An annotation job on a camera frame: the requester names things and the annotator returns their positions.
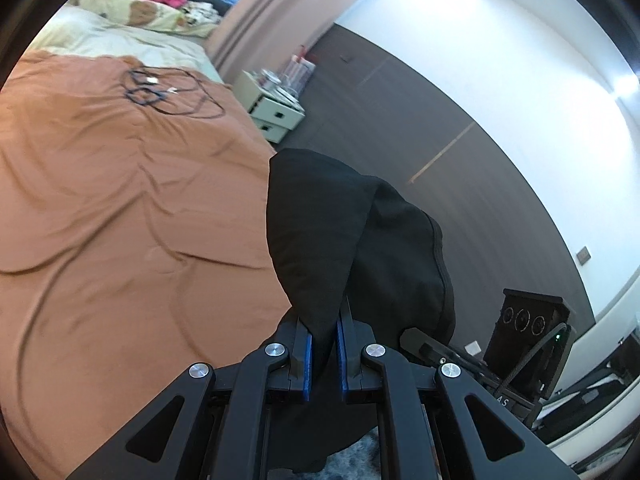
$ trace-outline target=camera lens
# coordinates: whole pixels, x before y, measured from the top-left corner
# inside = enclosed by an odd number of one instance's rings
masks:
[[[531,314],[528,310],[522,309],[521,311],[519,311],[518,315],[516,316],[516,321],[514,322],[516,330],[518,332],[524,332],[527,329],[527,326],[529,326],[530,319]]]
[[[531,331],[533,332],[533,335],[542,334],[542,331],[545,329],[545,325],[545,318],[543,318],[542,316],[538,316],[536,319],[534,319],[533,323],[531,323]]]
[[[508,306],[507,309],[502,313],[502,322],[504,324],[510,323],[513,319],[513,309]]]

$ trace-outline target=pink curtain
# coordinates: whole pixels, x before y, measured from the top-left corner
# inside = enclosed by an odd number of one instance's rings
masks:
[[[277,70],[301,44],[312,46],[356,1],[240,0],[205,49],[229,83],[242,70]]]

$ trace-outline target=ceiling light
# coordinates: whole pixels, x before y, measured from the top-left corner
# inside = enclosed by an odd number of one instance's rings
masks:
[[[619,78],[613,87],[616,97],[631,95],[637,92],[638,89],[640,89],[640,82],[637,75],[625,75]]]

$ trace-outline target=white nightstand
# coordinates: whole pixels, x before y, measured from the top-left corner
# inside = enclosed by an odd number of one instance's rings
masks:
[[[248,72],[241,73],[233,92],[269,142],[280,142],[305,117],[298,101],[278,89],[267,92]]]

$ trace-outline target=dark wooden floor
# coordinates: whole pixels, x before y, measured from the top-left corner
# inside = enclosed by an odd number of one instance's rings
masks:
[[[338,25],[311,53],[318,68],[301,98],[306,118],[280,148],[316,150],[384,178],[440,223],[455,294],[455,345],[478,340],[486,348],[504,288],[562,296],[579,333],[594,324],[572,256],[546,209],[464,110]]]

